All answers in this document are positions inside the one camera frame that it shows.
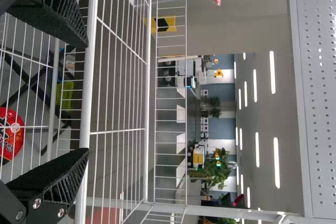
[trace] blue wall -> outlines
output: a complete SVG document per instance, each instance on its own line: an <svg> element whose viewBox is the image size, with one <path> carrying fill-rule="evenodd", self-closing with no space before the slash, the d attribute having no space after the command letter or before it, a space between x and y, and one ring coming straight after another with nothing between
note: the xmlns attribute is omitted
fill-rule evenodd
<svg viewBox="0 0 336 224"><path fill-rule="evenodd" d="M212 60L218 59L218 63L212 65L212 69L233 69L235 55L215 55L210 58Z"/></svg>
<svg viewBox="0 0 336 224"><path fill-rule="evenodd" d="M202 85L202 89L208 90L209 97L219 97L222 102L234 102L235 97L235 84L207 84Z"/></svg>
<svg viewBox="0 0 336 224"><path fill-rule="evenodd" d="M236 119L209 118L209 138L236 139Z"/></svg>

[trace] white pole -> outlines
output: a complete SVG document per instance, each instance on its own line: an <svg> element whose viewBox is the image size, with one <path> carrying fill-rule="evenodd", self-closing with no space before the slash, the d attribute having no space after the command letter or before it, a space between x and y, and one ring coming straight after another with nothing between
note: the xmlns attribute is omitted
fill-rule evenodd
<svg viewBox="0 0 336 224"><path fill-rule="evenodd" d="M50 97L47 162L51 160L52 139L54 137L54 119L55 119L57 77L58 77L58 58L59 58L59 39L55 39L54 68L52 70L53 82L51 84L51 97Z"/></svg>
<svg viewBox="0 0 336 224"><path fill-rule="evenodd" d="M188 194L188 123L187 123L187 117L188 117L188 95L187 95L187 59L188 59L188 53L187 53L187 0L185 0L185 69L184 69L184 85L185 85L185 176L184 176L184 184L185 184L185 205L187 205L187 194Z"/></svg>
<svg viewBox="0 0 336 224"><path fill-rule="evenodd" d="M146 83L145 83L145 132L143 141L143 202L148 201L148 142L149 142L149 91L151 72L151 24L152 23L152 0L147 5L147 40L146 40Z"/></svg>
<svg viewBox="0 0 336 224"><path fill-rule="evenodd" d="M92 103L92 85L93 85L93 66L96 48L96 28L97 28L97 9L98 0L89 0L88 26L87 33L89 47L85 50L84 79L83 79L83 97L82 114L80 124L80 148L89 148L90 145L90 127L91 127L91 103ZM82 183L77 195L77 206L75 215L75 224L84 224L86 216L86 199L88 183L88 166L84 173Z"/></svg>

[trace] potted plant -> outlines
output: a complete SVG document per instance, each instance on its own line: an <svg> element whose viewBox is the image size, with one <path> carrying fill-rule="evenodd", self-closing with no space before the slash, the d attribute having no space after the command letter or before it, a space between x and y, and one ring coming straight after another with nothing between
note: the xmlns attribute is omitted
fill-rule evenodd
<svg viewBox="0 0 336 224"><path fill-rule="evenodd" d="M227 165L229 152L224 148L216 149L214 155L218 154L218 158L207 158L204 169L189 170L188 175L191 179L206 180L209 188L217 185L219 190L224 188L224 181L229 177L231 169Z"/></svg>
<svg viewBox="0 0 336 224"><path fill-rule="evenodd" d="M221 105L221 100L219 97L204 97L202 98L202 101L212 107L219 107Z"/></svg>
<svg viewBox="0 0 336 224"><path fill-rule="evenodd" d="M209 111L209 115L211 115L213 118L218 119L220 116L220 109L219 108L212 108Z"/></svg>

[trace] white wire rack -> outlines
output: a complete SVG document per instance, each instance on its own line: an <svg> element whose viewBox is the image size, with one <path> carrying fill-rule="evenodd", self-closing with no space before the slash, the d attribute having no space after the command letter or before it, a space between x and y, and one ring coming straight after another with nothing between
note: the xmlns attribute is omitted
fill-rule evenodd
<svg viewBox="0 0 336 224"><path fill-rule="evenodd" d="M308 11L297 0L289 0L293 46L297 53L298 102L304 101L298 106L301 159L303 164L309 164L302 166L308 217L303 218L277 211L230 208L218 211L214 207L198 206L198 199L188 197L187 0L155 1L156 10L152 11L152 0L78 0L87 25L87 49L64 44L9 14L1 17L0 106L5 108L6 115L0 129L2 138L3 129L13 129L15 134L16 129L24 129L24 143L10 162L1 158L0 179L8 182L51 158L78 147L89 147L90 162L76 200L75 223L182 223L186 215L274 223L333 223L333 204L321 208L315 202L320 187L312 177L316 173L312 170L315 160L308 155L314 141L313 133L306 127L310 123L306 117L310 109L305 105L307 93L303 92L309 89L305 78L308 80L307 75L312 71L303 67L307 58L306 45L302 43L307 38L303 13ZM317 7L321 11L318 15L325 15L328 24L334 15L332 1L321 2ZM156 18L153 37L152 17ZM176 23L164 27L159 25L160 18L173 18ZM329 30L334 27L325 26L319 32L329 38ZM176 29L173 34L158 31L172 27ZM311 39L319 43L322 38L316 35ZM180 49L179 54L171 54L170 48ZM331 50L331 54L334 51L333 48L323 50ZM151 79L151 65L155 65L155 81ZM334 69L328 71L330 80L334 80ZM155 85L154 105L150 104L150 85ZM152 109L155 110L153 139L149 130ZM14 126L6 124L10 110L17 112L24 126L16 124L18 117ZM330 112L328 117L328 122L334 123L334 114ZM174 122L176 127L167 129L166 122ZM331 150L330 137L320 137L325 138L324 144ZM149 160L152 143L154 155ZM153 175L149 173L151 164ZM328 181L324 185L334 188L330 174L326 175ZM324 190L327 202L332 203L334 189ZM136 211L143 213L141 219L132 219ZM325 216L329 219L314 219Z"/></svg>

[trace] green plant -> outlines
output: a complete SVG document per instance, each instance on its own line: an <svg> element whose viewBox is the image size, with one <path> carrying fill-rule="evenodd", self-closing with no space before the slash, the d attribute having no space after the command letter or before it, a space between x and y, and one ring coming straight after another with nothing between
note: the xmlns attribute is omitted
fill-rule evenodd
<svg viewBox="0 0 336 224"><path fill-rule="evenodd" d="M212 107L219 107L221 105L221 100L219 97L205 97L203 101L210 104Z"/></svg>
<svg viewBox="0 0 336 224"><path fill-rule="evenodd" d="M207 158L205 161L205 168L198 170L191 170L188 174L192 178L203 178L206 180L208 187L211 188L218 184L218 189L224 188L224 181L229 177L231 169L227 166L227 158L229 152L224 148L216 149L219 159Z"/></svg>
<svg viewBox="0 0 336 224"><path fill-rule="evenodd" d="M219 109L219 108L212 108L212 109L209 111L209 114L212 115L213 118L218 119L219 116L220 116L220 109Z"/></svg>
<svg viewBox="0 0 336 224"><path fill-rule="evenodd" d="M217 224L237 224L238 222L235 219L230 218L220 218Z"/></svg>

